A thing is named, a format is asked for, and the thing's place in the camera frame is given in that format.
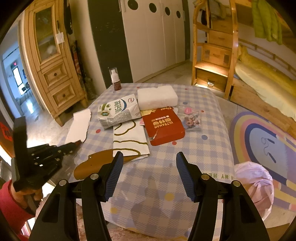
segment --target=tablecloth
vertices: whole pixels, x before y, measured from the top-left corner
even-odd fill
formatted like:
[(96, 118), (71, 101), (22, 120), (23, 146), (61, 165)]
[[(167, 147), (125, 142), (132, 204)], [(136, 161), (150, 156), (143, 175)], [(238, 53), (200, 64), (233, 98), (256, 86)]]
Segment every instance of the tablecloth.
[[(113, 128), (104, 130), (98, 121), (99, 104), (124, 97), (137, 96), (138, 88), (162, 84), (122, 84), (120, 91), (109, 87), (90, 105), (91, 121), (87, 138), (74, 159), (79, 165), (88, 155), (113, 147)], [(178, 104), (201, 111), (202, 131), (186, 132), (183, 139), (160, 146), (149, 144), (150, 156), (124, 164), (114, 195), (102, 203), (105, 219), (123, 228), (160, 238), (187, 240), (197, 203), (186, 196), (176, 168), (176, 154), (182, 151), (188, 162), (198, 165), (217, 181), (233, 179), (233, 156), (227, 128), (215, 95), (205, 88), (172, 85)], [(75, 181), (73, 175), (69, 181)], [(218, 204), (215, 237), (220, 235), (222, 203)]]

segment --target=wooden ladder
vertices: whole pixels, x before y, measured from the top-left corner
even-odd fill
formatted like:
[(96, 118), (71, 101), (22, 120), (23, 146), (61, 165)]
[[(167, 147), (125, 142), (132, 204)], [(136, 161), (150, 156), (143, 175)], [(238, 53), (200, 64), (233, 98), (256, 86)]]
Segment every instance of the wooden ladder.
[[(205, 6), (207, 26), (197, 21), (200, 9)], [(199, 84), (224, 92), (228, 99), (232, 86), (238, 49), (238, 24), (235, 0), (230, 0), (231, 16), (224, 20), (212, 19), (207, 0), (199, 0), (193, 14), (193, 63), (191, 85)], [(207, 43), (197, 41), (197, 31), (207, 33)], [(201, 61), (197, 49), (202, 48)]]

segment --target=brown leather piece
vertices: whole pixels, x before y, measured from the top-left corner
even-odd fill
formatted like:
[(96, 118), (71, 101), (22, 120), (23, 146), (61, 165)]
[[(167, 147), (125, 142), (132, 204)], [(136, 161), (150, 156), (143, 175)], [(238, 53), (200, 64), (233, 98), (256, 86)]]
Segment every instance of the brown leather piece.
[[(125, 156), (123, 157), (123, 163), (132, 161), (139, 156), (140, 155)], [(89, 155), (87, 161), (81, 163), (75, 168), (74, 177), (76, 178), (76, 180), (82, 180), (93, 173), (98, 173), (101, 167), (105, 164), (111, 163), (113, 161), (113, 158), (113, 149), (93, 153)]]

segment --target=person's arm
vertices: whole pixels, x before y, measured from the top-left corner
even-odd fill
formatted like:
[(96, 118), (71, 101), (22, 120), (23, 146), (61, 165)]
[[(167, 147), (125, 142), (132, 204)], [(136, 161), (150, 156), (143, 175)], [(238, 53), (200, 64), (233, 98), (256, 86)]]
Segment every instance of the person's arm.
[(16, 234), (21, 234), (21, 229), (28, 219), (34, 217), (25, 209), (28, 207), (24, 195), (35, 193), (34, 199), (41, 200), (42, 190), (23, 190), (15, 192), (12, 181), (6, 182), (0, 190), (0, 209), (9, 226)]

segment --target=metal screw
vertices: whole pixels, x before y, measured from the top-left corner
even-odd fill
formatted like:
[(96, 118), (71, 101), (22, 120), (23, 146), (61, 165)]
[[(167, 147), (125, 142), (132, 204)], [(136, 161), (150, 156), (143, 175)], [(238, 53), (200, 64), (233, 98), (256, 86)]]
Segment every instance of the metal screw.
[(240, 182), (239, 181), (233, 181), (233, 185), (235, 185), (236, 187), (239, 187), (240, 186)]
[(94, 174), (91, 175), (91, 179), (92, 180), (96, 180), (96, 179), (98, 179), (98, 177), (99, 177), (99, 175), (96, 174), (96, 173), (94, 173)]
[(65, 186), (67, 184), (66, 180), (60, 180), (59, 185), (60, 186)]
[(203, 180), (209, 180), (210, 177), (209, 177), (209, 175), (207, 175), (207, 174), (202, 174), (202, 179), (203, 179)]

